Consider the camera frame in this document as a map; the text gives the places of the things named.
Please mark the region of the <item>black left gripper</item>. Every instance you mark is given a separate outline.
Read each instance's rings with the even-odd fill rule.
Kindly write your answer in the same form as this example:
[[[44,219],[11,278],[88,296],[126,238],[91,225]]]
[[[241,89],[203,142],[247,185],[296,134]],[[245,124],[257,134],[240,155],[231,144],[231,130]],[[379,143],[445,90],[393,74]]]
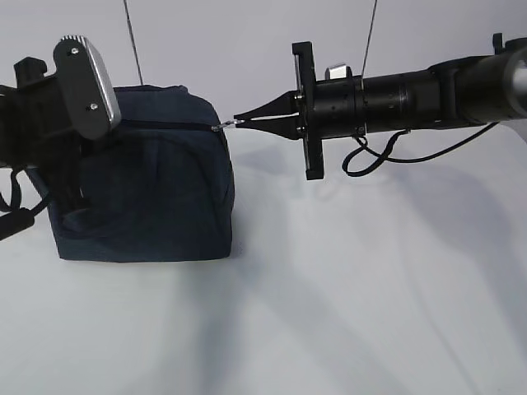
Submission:
[[[12,90],[12,159],[35,170],[61,214],[86,210],[80,182],[82,124],[93,90],[86,69],[64,64],[46,75],[45,61],[26,57],[15,64]]]

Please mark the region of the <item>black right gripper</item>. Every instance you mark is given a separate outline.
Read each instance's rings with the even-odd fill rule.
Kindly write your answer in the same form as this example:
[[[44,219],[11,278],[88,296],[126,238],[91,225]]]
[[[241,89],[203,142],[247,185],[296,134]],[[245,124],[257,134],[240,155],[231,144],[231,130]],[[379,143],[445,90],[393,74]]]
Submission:
[[[366,135],[366,102],[361,75],[354,76],[348,66],[343,76],[318,81],[312,43],[292,45],[298,86],[300,125],[305,157],[305,176],[308,180],[324,177],[322,141]],[[235,120],[244,120],[242,128],[268,132],[288,140],[299,140],[297,117],[258,119],[293,115],[297,112],[297,91],[287,91],[277,99],[256,109],[236,114]]]

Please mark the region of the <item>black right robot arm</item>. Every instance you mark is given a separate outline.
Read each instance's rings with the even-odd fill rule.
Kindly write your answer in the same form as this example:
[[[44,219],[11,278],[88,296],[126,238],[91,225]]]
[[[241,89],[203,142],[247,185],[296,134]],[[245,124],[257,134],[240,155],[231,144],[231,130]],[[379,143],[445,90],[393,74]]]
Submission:
[[[376,132],[456,129],[526,117],[526,40],[492,37],[491,55],[458,58],[416,72],[355,75],[339,64],[315,76],[311,42],[292,45],[296,89],[234,117],[238,128],[303,143],[305,176],[324,177],[323,142]]]

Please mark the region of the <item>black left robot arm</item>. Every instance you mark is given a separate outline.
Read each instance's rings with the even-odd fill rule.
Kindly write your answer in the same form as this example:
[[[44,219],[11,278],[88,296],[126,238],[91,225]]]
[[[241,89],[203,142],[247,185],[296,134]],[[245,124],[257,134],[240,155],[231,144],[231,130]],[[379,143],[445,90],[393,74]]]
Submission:
[[[87,140],[73,127],[55,75],[27,57],[14,65],[16,86],[1,87],[1,163],[25,170],[61,215],[84,210],[81,160]]]

